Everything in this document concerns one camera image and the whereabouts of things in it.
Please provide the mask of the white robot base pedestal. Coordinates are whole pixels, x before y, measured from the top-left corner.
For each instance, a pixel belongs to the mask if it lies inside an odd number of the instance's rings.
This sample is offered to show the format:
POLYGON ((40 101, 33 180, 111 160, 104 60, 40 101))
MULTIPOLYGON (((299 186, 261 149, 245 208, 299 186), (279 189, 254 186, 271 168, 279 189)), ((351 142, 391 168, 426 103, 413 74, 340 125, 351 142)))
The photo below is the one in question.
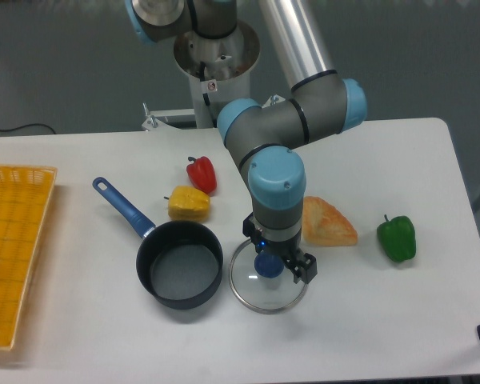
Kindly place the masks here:
POLYGON ((250 75, 260 56, 260 41, 244 21, 224 38, 207 39, 194 31, 174 41, 174 59, 189 83, 192 107, 182 110, 144 109, 142 128, 212 128, 224 106, 250 97, 250 75))

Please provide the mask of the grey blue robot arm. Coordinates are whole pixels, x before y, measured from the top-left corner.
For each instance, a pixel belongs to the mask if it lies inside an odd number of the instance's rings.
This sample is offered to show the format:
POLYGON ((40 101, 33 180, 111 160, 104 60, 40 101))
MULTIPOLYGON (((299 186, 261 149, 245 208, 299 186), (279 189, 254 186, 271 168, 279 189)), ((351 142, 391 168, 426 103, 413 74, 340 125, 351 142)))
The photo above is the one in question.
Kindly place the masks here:
POLYGON ((262 1, 291 96, 260 106, 246 88, 260 51, 234 1, 128 1, 140 38, 174 40, 174 58, 194 86, 198 127, 214 126, 250 192, 243 232, 258 253, 279 258, 296 282, 317 273, 300 249, 306 176, 296 149, 360 125, 366 96, 338 75, 308 1, 262 1))

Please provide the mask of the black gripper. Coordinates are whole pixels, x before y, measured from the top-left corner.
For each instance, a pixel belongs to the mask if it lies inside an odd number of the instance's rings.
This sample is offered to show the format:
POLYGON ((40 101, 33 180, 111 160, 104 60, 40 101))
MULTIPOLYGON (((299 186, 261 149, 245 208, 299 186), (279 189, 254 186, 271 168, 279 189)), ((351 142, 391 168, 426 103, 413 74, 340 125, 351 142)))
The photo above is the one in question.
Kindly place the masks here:
POLYGON ((318 273, 316 257, 300 250, 302 220, 282 229, 262 225, 253 214, 244 219, 243 234, 259 254, 278 256, 293 275, 294 283, 310 283, 318 273))

